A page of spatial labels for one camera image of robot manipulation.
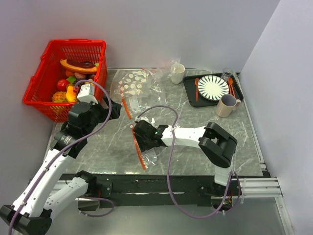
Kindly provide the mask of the clear zip bag orange zipper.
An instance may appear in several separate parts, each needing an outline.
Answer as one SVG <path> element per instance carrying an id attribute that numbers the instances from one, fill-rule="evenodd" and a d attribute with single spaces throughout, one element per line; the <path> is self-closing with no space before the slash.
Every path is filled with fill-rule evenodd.
<path id="1" fill-rule="evenodd" d="M 136 116 L 136 111 L 141 111 L 141 109 L 138 105 L 135 106 L 135 109 L 132 109 L 132 98 L 138 101 L 135 96 L 130 98 L 122 96 L 122 102 L 128 118 L 133 120 L 130 129 L 139 161 L 143 170 L 146 170 L 149 164 L 155 164 L 155 161 L 157 160 L 157 155 L 152 149 L 162 146 L 163 142 L 160 140 L 158 128 L 149 123 L 149 120 L 143 116 L 146 111 L 150 110 L 150 108 Z"/>

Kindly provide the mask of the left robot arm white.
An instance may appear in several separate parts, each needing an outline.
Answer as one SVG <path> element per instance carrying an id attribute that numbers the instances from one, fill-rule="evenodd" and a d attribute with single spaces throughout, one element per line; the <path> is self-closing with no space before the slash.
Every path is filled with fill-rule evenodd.
<path id="1" fill-rule="evenodd" d="M 44 235 L 53 219 L 71 201 L 80 196 L 95 200 L 101 195 L 97 177 L 86 171 L 76 173 L 73 179 L 57 193 L 52 194 L 56 183 L 88 143 L 87 138 L 109 120 L 120 116 L 121 104 L 104 99 L 108 108 L 94 102 L 79 102 L 72 106 L 68 120 L 56 133 L 42 166 L 24 192 L 12 205 L 3 205 L 1 219 L 23 235 Z"/>

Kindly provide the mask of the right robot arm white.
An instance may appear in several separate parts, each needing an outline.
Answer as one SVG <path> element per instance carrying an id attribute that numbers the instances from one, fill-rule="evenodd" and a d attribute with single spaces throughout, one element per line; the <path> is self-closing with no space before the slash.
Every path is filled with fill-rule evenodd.
<path id="1" fill-rule="evenodd" d="M 237 147 L 237 140 L 214 122 L 197 128 L 173 128 L 169 125 L 153 127 L 145 120 L 140 120 L 133 128 L 134 137 L 141 152 L 157 147 L 172 145 L 201 149 L 215 166 L 214 189 L 219 195 L 231 190 L 228 180 L 232 171 L 232 158 Z"/>

